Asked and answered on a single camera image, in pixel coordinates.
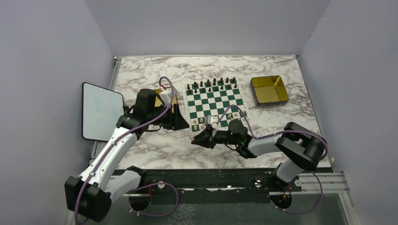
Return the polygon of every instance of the whiteboard writing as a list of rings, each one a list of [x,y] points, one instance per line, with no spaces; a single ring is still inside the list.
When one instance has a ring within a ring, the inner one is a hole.
[[[109,141],[123,113],[120,93],[83,83],[83,138]]]

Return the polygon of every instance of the purple cable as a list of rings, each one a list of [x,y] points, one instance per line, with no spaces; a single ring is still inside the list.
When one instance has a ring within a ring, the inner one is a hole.
[[[173,104],[173,96],[174,96],[174,94],[175,94],[175,93],[174,93],[174,87],[173,87],[173,84],[171,83],[170,79],[168,79],[168,78],[165,77],[165,76],[162,76],[162,77],[159,79],[159,86],[161,86],[161,81],[162,81],[163,79],[166,79],[166,81],[170,84],[171,96],[172,96],[172,98],[170,99],[169,104],[166,106],[166,109],[165,109],[159,116],[157,116],[156,118],[154,118],[153,120],[150,120],[150,121],[148,121],[148,122],[146,122],[146,123],[144,123],[144,124],[142,124],[142,125],[140,125],[140,126],[138,126],[138,127],[134,127],[133,129],[127,131],[126,133],[124,133],[124,134],[122,134],[121,136],[119,136],[118,138],[116,138],[116,140],[114,141],[115,145],[110,145],[110,146],[108,147],[108,149],[105,151],[105,153],[104,153],[104,154],[102,155],[102,157],[99,159],[98,163],[97,163],[97,164],[95,165],[95,167],[92,169],[92,172],[93,172],[93,173],[95,173],[95,172],[97,171],[97,169],[98,169],[98,167],[101,165],[102,161],[104,161],[104,159],[106,158],[106,156],[108,155],[108,153],[111,151],[111,149],[112,149],[114,146],[116,146],[116,143],[118,143],[118,141],[120,141],[123,137],[125,137],[125,136],[128,135],[128,134],[131,134],[131,133],[133,133],[134,131],[136,131],[136,130],[142,128],[142,127],[145,127],[145,126],[148,126],[148,125],[152,124],[153,122],[155,122],[156,120],[158,120],[160,117],[162,117],[162,116],[168,111],[168,109],[171,107],[171,105]],[[87,177],[86,181],[83,183],[82,188],[81,188],[80,191],[79,191],[79,194],[77,195],[76,205],[75,205],[75,223],[76,223],[77,225],[82,225],[82,224],[84,224],[85,222],[88,221],[88,218],[84,219],[83,221],[79,221],[78,210],[79,210],[80,199],[82,198],[82,195],[83,195],[83,191],[84,191],[85,187],[87,186],[88,182],[90,181],[91,177],[92,177],[91,175],[89,175],[89,176]]]
[[[323,144],[323,146],[325,147],[325,153],[324,153],[323,156],[321,157],[321,160],[324,159],[324,158],[328,155],[329,149],[328,149],[328,145],[326,144],[326,142],[325,142],[319,135],[316,135],[316,134],[311,133],[311,132],[299,131],[299,130],[281,130],[281,131],[278,131],[278,132],[276,132],[276,133],[274,133],[274,134],[270,134],[270,135],[265,135],[265,136],[261,136],[261,137],[256,137],[256,136],[254,136],[254,133],[253,133],[252,127],[250,126],[249,120],[247,119],[247,117],[245,116],[245,114],[243,113],[243,111],[242,111],[237,105],[230,105],[230,106],[228,106],[228,108],[224,111],[224,113],[221,115],[220,119],[216,122],[216,124],[219,124],[219,123],[220,123],[221,119],[225,116],[225,114],[227,114],[227,111],[228,111],[231,107],[237,108],[237,109],[242,113],[242,115],[243,115],[243,117],[244,117],[244,119],[245,119],[245,121],[246,121],[246,123],[247,123],[247,127],[249,128],[249,131],[250,131],[250,133],[252,134],[252,137],[253,137],[254,139],[257,139],[257,140],[259,140],[259,139],[266,139],[266,138],[270,138],[270,137],[277,136],[277,135],[280,135],[280,134],[285,134],[285,133],[309,135],[309,136],[312,136],[312,137],[318,139],[318,140]]]
[[[152,187],[152,186],[159,185],[159,184],[161,184],[161,185],[167,185],[167,186],[171,187],[171,188],[174,190],[174,192],[176,193],[176,203],[175,203],[174,207],[173,207],[169,212],[167,212],[167,213],[165,213],[165,214],[154,215],[154,214],[148,214],[148,213],[144,213],[144,212],[140,212],[140,211],[135,211],[135,210],[132,208],[132,206],[131,206],[131,204],[130,204],[130,202],[129,202],[129,207],[130,207],[130,209],[131,209],[130,212],[135,212],[135,213],[137,213],[138,215],[144,215],[144,216],[149,216],[149,217],[165,217],[165,216],[168,216],[168,215],[170,215],[171,213],[173,213],[173,212],[176,210],[177,206],[178,206],[178,192],[177,192],[177,188],[175,188],[173,185],[171,185],[171,184],[169,184],[169,183],[153,183],[153,184],[148,184],[148,185],[145,185],[145,186],[136,188],[136,189],[134,189],[134,190],[132,190],[132,191],[138,191],[138,190],[141,190],[141,189],[144,189],[144,188],[148,188],[148,187]]]
[[[312,173],[312,174],[315,176],[315,178],[318,180],[319,188],[321,189],[321,198],[319,199],[318,203],[317,203],[312,209],[310,209],[310,210],[307,210],[307,211],[304,211],[304,212],[292,212],[292,211],[287,211],[287,210],[283,210],[283,209],[279,208],[279,207],[276,206],[275,203],[271,200],[271,203],[275,206],[275,208],[276,208],[277,210],[280,210],[280,211],[282,211],[282,212],[289,213],[289,214],[301,215],[301,214],[307,214],[307,213],[313,212],[313,211],[315,211],[315,210],[317,210],[317,209],[319,208],[319,206],[321,205],[322,200],[323,200],[323,189],[322,189],[322,184],[321,184],[321,181],[319,180],[318,176],[317,176],[314,172],[311,172],[311,173]]]

